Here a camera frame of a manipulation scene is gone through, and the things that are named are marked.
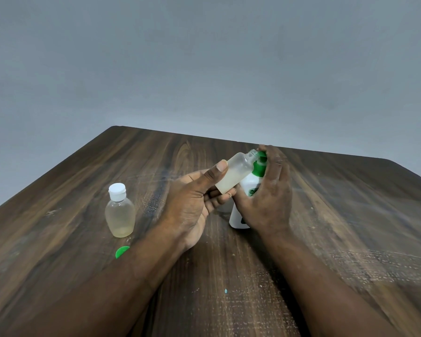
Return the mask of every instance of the person's left hand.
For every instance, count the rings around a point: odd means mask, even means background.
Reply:
[[[221,194],[215,187],[227,169],[228,163],[223,159],[207,171],[192,172],[171,184],[161,218],[179,229],[186,249],[200,239],[209,213],[236,194],[234,188]]]

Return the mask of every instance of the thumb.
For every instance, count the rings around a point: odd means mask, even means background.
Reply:
[[[227,169],[228,163],[225,159],[222,159],[219,163],[215,164],[212,168],[193,181],[191,187],[204,194],[210,187],[215,186],[215,183],[225,176]]]
[[[237,183],[235,189],[236,194],[232,198],[234,199],[234,203],[236,204],[238,211],[241,212],[244,208],[248,206],[250,198],[247,194],[245,194],[245,191],[242,189],[240,184]]]

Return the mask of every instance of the white plastic bottle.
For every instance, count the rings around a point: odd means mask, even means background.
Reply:
[[[224,194],[229,189],[239,183],[246,175],[250,174],[254,169],[254,162],[258,159],[258,152],[251,150],[244,154],[236,153],[228,161],[228,171],[221,181],[215,186]]]
[[[265,169],[267,168],[267,154],[263,151],[259,151],[258,155],[259,159],[256,162],[254,162],[253,172],[240,181],[241,187],[243,188],[245,194],[247,194],[248,196],[253,196],[255,192],[257,192],[260,183],[264,178]],[[229,224],[231,227],[237,229],[249,228],[249,226],[241,217],[241,214],[237,210],[235,204],[232,208],[231,217],[229,218]]]
[[[109,195],[111,200],[105,209],[106,221],[113,236],[124,238],[134,230],[134,204],[126,197],[126,187],[123,183],[109,186]]]

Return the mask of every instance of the hand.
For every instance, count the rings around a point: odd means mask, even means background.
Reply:
[[[207,216],[236,194],[234,188],[221,194],[215,187],[227,169],[228,163],[223,159],[207,171],[192,172],[171,184],[161,217],[184,234],[186,249],[200,239]]]
[[[245,222],[261,236],[290,232],[292,205],[290,169],[286,156],[277,147],[259,145],[267,153],[267,169],[258,191],[248,197],[240,185],[234,202]]]

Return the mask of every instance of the fingernail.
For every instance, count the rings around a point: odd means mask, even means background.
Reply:
[[[228,163],[226,162],[225,159],[222,159],[219,163],[217,163],[217,169],[219,171],[223,171],[228,167]]]

